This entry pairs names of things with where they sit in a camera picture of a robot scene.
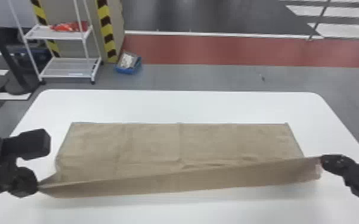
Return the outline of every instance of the white metal shelf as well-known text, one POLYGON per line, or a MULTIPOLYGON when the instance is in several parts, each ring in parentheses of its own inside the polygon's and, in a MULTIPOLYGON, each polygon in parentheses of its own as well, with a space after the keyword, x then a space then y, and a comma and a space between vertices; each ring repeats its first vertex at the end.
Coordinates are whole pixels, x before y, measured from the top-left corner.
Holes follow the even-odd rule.
MULTIPOLYGON (((8 5, 10 6, 11 12, 13 14, 14 20, 17 23, 18 31, 20 32, 23 42, 25 44, 26 50, 28 52, 28 56, 32 63, 33 69, 35 70, 36 74, 38 75, 38 79, 40 82, 43 82, 43 78, 45 77, 53 77, 53 78, 64 78, 64 77, 78 77, 78 78, 90 78, 91 84, 95 84, 95 76, 96 72, 99 69, 99 66, 102 64, 101 61, 101 54, 100 49, 97 44, 97 37, 95 30, 93 29, 91 23, 91 15, 89 13, 88 4, 86 0, 82 0, 84 5, 84 9, 87 16, 87 22, 89 27, 86 31, 83 30, 82 26, 79 26, 80 32, 59 32, 50 29, 49 26, 41 26, 40 24, 36 24, 27 34, 24 35, 24 31, 21 27, 19 22, 17 13, 14 9, 13 0, 7 0, 8 5), (89 57, 88 47, 86 44, 86 39, 89 37, 90 33, 92 33, 93 38, 95 40, 95 47, 98 53, 97 58, 89 57), (85 58, 59 58, 53 57, 45 68, 42 71, 39 71, 36 61, 32 55, 30 50, 30 45, 28 40, 66 40, 66 41, 82 41, 83 51, 85 53, 85 58)), ((81 16, 79 15, 79 8, 78 8, 78 0, 72 0, 74 9, 75 9, 75 16, 78 24, 82 24, 83 20, 81 20, 81 16)))
POLYGON ((41 73, 41 77, 93 78, 101 63, 101 58, 52 58, 41 73))
POLYGON ((48 26, 41 26, 39 24, 35 25, 27 34, 25 34, 24 38, 27 40, 34 40, 34 39, 53 39, 53 40, 82 40, 87 39, 89 34, 92 32, 93 26, 90 25, 86 32, 62 32, 62 31, 55 31, 50 29, 48 26))

